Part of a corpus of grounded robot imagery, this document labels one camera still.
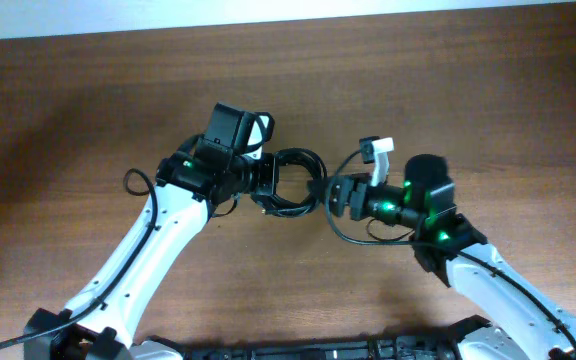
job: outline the wooden table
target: wooden table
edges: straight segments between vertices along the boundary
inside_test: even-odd
[[[0,340],[89,281],[144,202],[124,172],[154,174],[218,100],[273,114],[268,151],[331,168],[368,135],[395,139],[394,183],[415,154],[447,157],[459,209],[576,314],[576,4],[562,4],[0,41]],[[298,199],[306,179],[282,169],[278,190]],[[136,340],[340,338],[475,313],[410,249],[246,199],[179,256]]]

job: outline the wood grain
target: wood grain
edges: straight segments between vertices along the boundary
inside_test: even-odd
[[[561,4],[0,41],[0,340],[96,273],[143,204],[124,172],[154,173],[218,100],[271,112],[268,150],[330,167],[368,135],[394,137],[393,182],[415,154],[446,156],[461,211],[576,314],[576,4]],[[305,180],[282,170],[279,191],[299,198]],[[244,201],[179,256],[137,340],[352,337],[475,313],[409,249]]]

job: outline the white plastic part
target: white plastic part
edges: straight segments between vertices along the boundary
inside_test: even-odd
[[[268,118],[268,116],[266,115],[259,115],[259,118],[261,119],[261,122],[264,124],[264,126],[267,128],[268,127],[268,122],[270,121],[270,118]],[[252,128],[252,131],[250,132],[250,138],[248,139],[248,145],[255,145],[255,144],[259,144],[260,142],[264,141],[264,138],[261,137],[261,129],[259,128],[259,125],[257,125],[257,123],[255,122],[255,125]],[[263,148],[263,146],[260,146],[259,149],[253,151],[253,152],[249,152],[247,154],[244,154],[254,160],[259,160],[259,158],[261,157],[261,149]]]
[[[106,298],[107,306],[98,307],[79,321],[79,325],[101,333],[111,327],[117,331],[115,340],[132,346],[133,336],[150,298],[159,287],[168,269],[181,250],[208,221],[205,201],[192,199],[192,192],[174,185],[156,186],[159,214],[157,225],[146,245],[115,289]],[[137,221],[90,283],[66,304],[73,316],[82,312],[114,279],[139,243],[151,220],[152,203],[146,206]]]
[[[388,177],[390,169],[388,153],[395,150],[395,143],[392,138],[379,139],[372,142],[372,148],[375,155],[375,169],[372,172],[370,186],[377,186]]]
[[[557,316],[576,339],[576,317],[561,309],[519,275],[494,246],[475,244],[463,251],[502,270],[523,286]],[[463,257],[447,261],[446,274],[450,286],[488,313],[493,322],[508,333],[529,359],[549,359],[548,352],[553,348],[565,352],[573,350],[568,339],[555,331],[554,324],[548,321],[546,315],[499,276],[492,276],[490,271]]]
[[[528,360],[519,345],[498,327],[475,330],[457,347],[463,360]]]
[[[154,341],[144,341],[141,345],[133,346],[130,355],[135,360],[184,360],[174,349]]]

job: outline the green light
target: green light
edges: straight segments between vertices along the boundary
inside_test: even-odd
[[[446,241],[448,239],[450,239],[450,236],[448,236],[445,231],[439,233],[439,241]]]

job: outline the white wall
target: white wall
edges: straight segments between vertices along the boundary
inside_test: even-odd
[[[552,2],[562,1],[0,0],[0,38],[314,19]]]

